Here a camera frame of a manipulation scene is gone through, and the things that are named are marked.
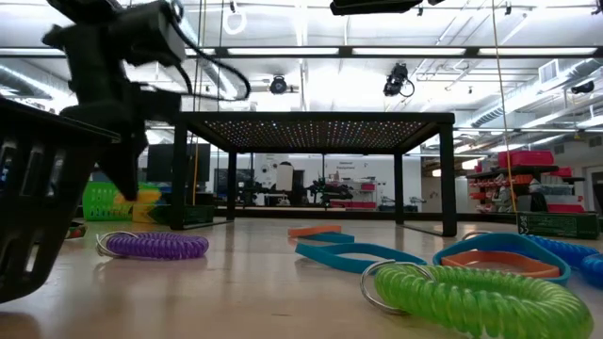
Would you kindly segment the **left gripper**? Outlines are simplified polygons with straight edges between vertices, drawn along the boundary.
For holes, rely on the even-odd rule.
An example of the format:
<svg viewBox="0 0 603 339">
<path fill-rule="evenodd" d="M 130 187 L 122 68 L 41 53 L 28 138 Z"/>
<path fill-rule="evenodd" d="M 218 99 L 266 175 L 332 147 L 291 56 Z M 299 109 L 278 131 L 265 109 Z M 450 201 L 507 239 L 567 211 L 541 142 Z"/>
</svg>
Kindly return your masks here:
<svg viewBox="0 0 603 339">
<path fill-rule="evenodd" d="M 127 77 L 122 34 L 115 32 L 118 24 L 119 20 L 55 25 L 42 42 L 65 54 L 71 72 L 69 87 L 77 104 L 61 114 L 123 136 L 100 155 L 97 164 L 125 199 L 133 202 L 139 191 L 139 156 L 148 146 L 142 134 L 145 122 L 172 123 L 180 111 L 181 96 Z"/>
</svg>

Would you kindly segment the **purple coil wristband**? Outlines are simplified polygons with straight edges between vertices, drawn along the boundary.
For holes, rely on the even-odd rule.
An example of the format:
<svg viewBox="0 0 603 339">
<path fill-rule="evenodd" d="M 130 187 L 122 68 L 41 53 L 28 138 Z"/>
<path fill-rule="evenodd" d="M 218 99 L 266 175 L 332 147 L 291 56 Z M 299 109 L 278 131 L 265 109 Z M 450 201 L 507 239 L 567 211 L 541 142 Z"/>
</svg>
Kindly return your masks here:
<svg viewBox="0 0 603 339">
<path fill-rule="evenodd" d="M 96 250 L 102 256 L 152 260 L 186 260 L 204 257 L 209 241 L 198 235 L 166 232 L 125 231 L 96 235 Z"/>
</svg>

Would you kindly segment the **orange rubber band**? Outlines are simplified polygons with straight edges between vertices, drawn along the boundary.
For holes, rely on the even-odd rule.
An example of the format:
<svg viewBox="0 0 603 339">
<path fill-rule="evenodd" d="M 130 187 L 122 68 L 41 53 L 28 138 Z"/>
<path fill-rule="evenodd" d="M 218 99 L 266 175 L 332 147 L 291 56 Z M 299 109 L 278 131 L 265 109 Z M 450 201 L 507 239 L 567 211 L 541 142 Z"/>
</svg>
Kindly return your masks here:
<svg viewBox="0 0 603 339">
<path fill-rule="evenodd" d="M 493 269 L 531 278 L 559 278 L 561 269 L 527 256 L 507 251 L 470 250 L 448 256 L 440 261 L 442 266 Z"/>
<path fill-rule="evenodd" d="M 293 228 L 289 229 L 287 234 L 289 237 L 302 237 L 324 233 L 340 233 L 339 225 L 320 225 L 313 227 Z"/>
</svg>

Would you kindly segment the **blue rubber band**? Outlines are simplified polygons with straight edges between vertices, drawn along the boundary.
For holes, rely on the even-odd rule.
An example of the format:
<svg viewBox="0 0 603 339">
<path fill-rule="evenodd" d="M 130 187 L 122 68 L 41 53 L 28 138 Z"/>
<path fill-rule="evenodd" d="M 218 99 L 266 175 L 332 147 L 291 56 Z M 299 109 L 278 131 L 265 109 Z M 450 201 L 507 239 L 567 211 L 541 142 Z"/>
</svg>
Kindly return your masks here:
<svg viewBox="0 0 603 339">
<path fill-rule="evenodd" d="M 341 243 L 329 246 L 313 246 L 299 243 L 295 252 L 322 265 L 349 273 L 363 273 L 375 261 L 347 257 L 347 254 L 366 254 L 377 257 L 380 261 L 395 260 L 396 262 L 409 262 L 426 265 L 427 262 L 412 254 L 400 250 L 369 244 L 369 243 Z"/>
<path fill-rule="evenodd" d="M 327 242 L 327 243 L 353 243 L 355 241 L 355 237 L 350 234 L 342 234 L 335 232 L 327 232 L 321 234 L 311 234 L 311 235 L 303 235 L 303 239 L 319 241 L 319 242 Z"/>
<path fill-rule="evenodd" d="M 470 238 L 464 238 L 463 240 L 438 251 L 433 256 L 432 262 L 436 266 L 441 266 L 440 261 L 442 257 L 470 250 L 514 252 L 527 256 L 531 259 L 557 266 L 562 272 L 562 275 L 559 278 L 543 278 L 542 280 L 562 286 L 567 285 L 567 282 L 571 276 L 571 268 L 563 259 L 536 244 L 535 242 L 529 240 L 522 234 L 472 233 Z"/>
</svg>

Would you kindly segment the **green coil wristband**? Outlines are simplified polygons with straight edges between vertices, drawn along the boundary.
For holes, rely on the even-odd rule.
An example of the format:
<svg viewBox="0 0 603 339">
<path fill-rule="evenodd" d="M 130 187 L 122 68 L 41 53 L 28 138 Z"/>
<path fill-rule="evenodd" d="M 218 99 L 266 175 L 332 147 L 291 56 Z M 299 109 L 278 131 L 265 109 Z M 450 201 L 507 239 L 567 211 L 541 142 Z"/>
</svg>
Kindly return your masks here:
<svg viewBox="0 0 603 339">
<path fill-rule="evenodd" d="M 589 339 L 587 305 L 554 282 L 501 271 L 381 261 L 360 288 L 373 306 L 415 315 L 474 338 Z"/>
</svg>

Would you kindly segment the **blue coil wristband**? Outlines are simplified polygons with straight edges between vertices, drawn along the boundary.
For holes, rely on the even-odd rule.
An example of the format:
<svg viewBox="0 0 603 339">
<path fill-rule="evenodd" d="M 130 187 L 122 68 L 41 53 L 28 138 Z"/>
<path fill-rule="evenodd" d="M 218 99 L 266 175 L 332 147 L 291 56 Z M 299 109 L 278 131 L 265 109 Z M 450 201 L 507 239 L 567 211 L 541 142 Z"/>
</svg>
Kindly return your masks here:
<svg viewBox="0 0 603 339">
<path fill-rule="evenodd" d="M 585 257 L 581 261 L 580 272 L 587 283 L 603 289 L 603 253 Z"/>
<path fill-rule="evenodd" d="M 559 256 L 571 267 L 579 268 L 584 258 L 598 254 L 598 250 L 583 245 L 552 240 L 532 234 L 525 234 L 525 237 Z"/>
</svg>

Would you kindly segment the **black flat screen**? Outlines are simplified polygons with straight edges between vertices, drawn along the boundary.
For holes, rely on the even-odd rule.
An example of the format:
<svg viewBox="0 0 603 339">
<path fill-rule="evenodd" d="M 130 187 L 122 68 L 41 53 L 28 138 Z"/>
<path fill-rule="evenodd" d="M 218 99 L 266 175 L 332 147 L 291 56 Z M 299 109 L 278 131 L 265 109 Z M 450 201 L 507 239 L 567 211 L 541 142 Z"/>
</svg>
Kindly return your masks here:
<svg viewBox="0 0 603 339">
<path fill-rule="evenodd" d="M 208 143 L 188 144 L 187 179 L 192 182 L 196 176 L 197 182 L 209 181 L 211 145 Z M 146 179 L 148 182 L 167 183 L 173 179 L 172 171 L 173 145 L 150 145 L 147 157 Z"/>
</svg>

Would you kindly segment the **green plastic basket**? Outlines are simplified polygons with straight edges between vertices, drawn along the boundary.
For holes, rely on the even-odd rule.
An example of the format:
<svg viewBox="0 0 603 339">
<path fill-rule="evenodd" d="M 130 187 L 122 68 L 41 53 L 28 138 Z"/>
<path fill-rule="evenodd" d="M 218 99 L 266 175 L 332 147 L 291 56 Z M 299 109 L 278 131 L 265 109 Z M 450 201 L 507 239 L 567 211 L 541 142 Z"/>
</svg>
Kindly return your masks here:
<svg viewBox="0 0 603 339">
<path fill-rule="evenodd" d="M 83 217 L 87 221 L 123 221 L 131 220 L 134 204 L 115 204 L 113 202 L 120 190 L 109 182 L 88 182 L 83 198 Z"/>
</svg>

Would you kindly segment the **black plastic basket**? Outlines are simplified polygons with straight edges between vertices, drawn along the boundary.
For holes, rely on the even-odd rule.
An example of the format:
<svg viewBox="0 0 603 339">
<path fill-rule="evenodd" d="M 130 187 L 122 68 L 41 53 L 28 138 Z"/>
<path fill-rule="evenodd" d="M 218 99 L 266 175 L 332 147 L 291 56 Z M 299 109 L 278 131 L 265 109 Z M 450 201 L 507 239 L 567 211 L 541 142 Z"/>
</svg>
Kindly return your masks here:
<svg viewBox="0 0 603 339">
<path fill-rule="evenodd" d="M 97 158 L 118 140 L 0 98 L 0 303 L 46 282 Z"/>
</svg>

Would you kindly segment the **person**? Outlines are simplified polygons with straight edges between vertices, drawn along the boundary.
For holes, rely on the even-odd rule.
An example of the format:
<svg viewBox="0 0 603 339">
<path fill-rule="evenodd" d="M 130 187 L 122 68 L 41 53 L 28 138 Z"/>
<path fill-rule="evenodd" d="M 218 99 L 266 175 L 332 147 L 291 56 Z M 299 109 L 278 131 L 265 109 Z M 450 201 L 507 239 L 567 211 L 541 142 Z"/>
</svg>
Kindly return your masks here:
<svg viewBox="0 0 603 339">
<path fill-rule="evenodd" d="M 275 189 L 277 191 L 291 191 L 293 188 L 294 168 L 289 162 L 281 162 L 277 166 L 277 179 Z"/>
</svg>

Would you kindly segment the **white hanging loop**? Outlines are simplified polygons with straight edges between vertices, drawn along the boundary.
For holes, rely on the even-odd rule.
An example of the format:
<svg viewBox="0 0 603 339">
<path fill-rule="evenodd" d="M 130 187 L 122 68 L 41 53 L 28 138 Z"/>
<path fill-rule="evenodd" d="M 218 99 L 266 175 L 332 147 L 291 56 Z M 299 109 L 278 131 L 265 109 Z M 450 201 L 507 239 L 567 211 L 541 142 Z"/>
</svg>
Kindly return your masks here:
<svg viewBox="0 0 603 339">
<path fill-rule="evenodd" d="M 227 11 L 222 15 L 222 29 L 228 35 L 238 35 L 242 33 L 248 20 L 243 11 Z"/>
</svg>

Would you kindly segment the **black perforated metal shelf riser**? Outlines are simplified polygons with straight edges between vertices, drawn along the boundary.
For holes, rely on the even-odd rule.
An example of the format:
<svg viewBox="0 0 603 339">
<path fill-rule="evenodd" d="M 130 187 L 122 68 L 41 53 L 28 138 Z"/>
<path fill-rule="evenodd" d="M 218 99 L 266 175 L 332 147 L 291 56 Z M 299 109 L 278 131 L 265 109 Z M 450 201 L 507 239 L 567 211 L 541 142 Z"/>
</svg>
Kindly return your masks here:
<svg viewBox="0 0 603 339">
<path fill-rule="evenodd" d="M 187 137 L 201 137 L 227 154 L 226 218 L 236 218 L 236 160 L 241 153 L 390 155 L 394 168 L 393 219 L 405 227 L 402 157 L 439 137 L 441 203 L 439 235 L 457 234 L 451 113 L 387 112 L 183 112 L 174 123 L 171 227 L 185 229 Z"/>
</svg>

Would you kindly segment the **black robot on workbench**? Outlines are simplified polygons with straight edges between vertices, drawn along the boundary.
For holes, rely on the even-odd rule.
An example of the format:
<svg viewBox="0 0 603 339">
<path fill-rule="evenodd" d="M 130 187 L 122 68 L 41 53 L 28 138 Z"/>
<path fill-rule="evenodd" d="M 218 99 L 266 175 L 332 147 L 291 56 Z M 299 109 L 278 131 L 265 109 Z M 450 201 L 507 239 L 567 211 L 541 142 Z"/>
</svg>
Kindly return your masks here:
<svg viewBox="0 0 603 339">
<path fill-rule="evenodd" d="M 324 177 L 313 181 L 307 190 L 311 193 L 314 202 L 317 202 L 317 196 L 320 196 L 319 205 L 324 208 L 330 208 L 332 200 L 351 200 L 353 198 L 348 186 L 328 184 Z"/>
</svg>

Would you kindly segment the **black light beam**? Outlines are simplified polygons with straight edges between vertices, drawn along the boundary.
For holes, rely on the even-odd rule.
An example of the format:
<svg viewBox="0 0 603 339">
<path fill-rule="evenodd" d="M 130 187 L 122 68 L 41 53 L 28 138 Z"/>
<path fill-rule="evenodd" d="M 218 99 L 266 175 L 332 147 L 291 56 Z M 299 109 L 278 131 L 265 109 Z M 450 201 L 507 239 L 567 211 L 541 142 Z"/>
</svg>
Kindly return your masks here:
<svg viewBox="0 0 603 339">
<path fill-rule="evenodd" d="M 603 46 L 297 46 L 212 47 L 204 52 L 217 58 L 603 58 Z"/>
</svg>

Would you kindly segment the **rack with red bins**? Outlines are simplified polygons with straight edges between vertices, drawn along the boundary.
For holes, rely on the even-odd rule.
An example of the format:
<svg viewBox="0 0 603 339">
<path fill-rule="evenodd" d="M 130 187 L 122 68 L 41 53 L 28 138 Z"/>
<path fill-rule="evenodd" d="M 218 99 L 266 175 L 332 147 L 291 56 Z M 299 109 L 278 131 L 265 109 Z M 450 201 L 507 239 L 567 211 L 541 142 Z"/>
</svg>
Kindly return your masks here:
<svg viewBox="0 0 603 339">
<path fill-rule="evenodd" d="M 579 178 L 559 167 L 550 151 L 500 152 L 480 160 L 467 176 L 469 198 L 479 213 L 583 213 Z"/>
</svg>

